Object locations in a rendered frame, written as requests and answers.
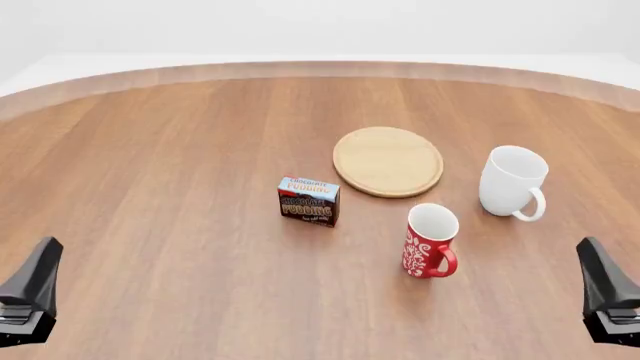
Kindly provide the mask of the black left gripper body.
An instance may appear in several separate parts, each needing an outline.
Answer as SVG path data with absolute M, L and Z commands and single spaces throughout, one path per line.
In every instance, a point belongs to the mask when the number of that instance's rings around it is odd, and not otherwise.
M 55 317 L 31 305 L 0 303 L 0 347 L 43 344 L 55 323 Z

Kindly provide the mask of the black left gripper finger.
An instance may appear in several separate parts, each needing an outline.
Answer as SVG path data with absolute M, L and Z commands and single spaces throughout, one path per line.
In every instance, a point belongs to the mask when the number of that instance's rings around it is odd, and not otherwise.
M 0 304 L 29 306 L 57 317 L 56 281 L 63 245 L 45 237 L 7 281 L 0 284 Z

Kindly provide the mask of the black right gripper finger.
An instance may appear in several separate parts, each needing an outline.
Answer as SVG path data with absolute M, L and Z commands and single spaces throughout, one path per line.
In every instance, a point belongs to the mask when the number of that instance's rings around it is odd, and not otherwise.
M 576 246 L 584 287 L 583 314 L 640 319 L 640 285 L 631 280 L 594 237 Z

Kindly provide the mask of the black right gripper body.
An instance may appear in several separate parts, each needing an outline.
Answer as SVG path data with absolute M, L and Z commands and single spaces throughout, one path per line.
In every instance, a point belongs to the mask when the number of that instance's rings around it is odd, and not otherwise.
M 635 309 L 594 311 L 583 323 L 596 344 L 640 344 L 640 312 Z

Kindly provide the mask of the round wooden plate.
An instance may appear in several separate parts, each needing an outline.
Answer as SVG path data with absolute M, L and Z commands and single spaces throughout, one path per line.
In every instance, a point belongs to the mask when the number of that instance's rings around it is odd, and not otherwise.
M 333 166 L 358 191 L 381 198 L 408 198 L 433 188 L 444 172 L 441 153 L 429 140 L 401 128 L 369 127 L 342 137 Z

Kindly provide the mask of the chocolate pudding box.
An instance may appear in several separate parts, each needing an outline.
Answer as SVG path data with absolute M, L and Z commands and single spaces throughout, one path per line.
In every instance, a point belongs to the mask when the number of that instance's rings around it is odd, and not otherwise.
M 282 216 L 335 227 L 340 214 L 339 185 L 284 176 L 277 191 Z

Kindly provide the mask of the white mug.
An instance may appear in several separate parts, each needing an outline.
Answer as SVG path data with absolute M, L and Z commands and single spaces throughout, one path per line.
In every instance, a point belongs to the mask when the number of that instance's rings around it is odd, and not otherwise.
M 498 146 L 481 174 L 480 203 L 492 215 L 538 221 L 547 206 L 540 188 L 548 173 L 548 164 L 537 153 L 520 146 Z

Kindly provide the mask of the red patterned mug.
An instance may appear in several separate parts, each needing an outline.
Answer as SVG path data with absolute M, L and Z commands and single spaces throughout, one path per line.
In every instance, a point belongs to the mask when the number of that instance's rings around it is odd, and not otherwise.
M 458 268 L 451 242 L 459 232 L 458 218 L 435 203 L 410 209 L 403 245 L 402 267 L 414 278 L 446 278 Z

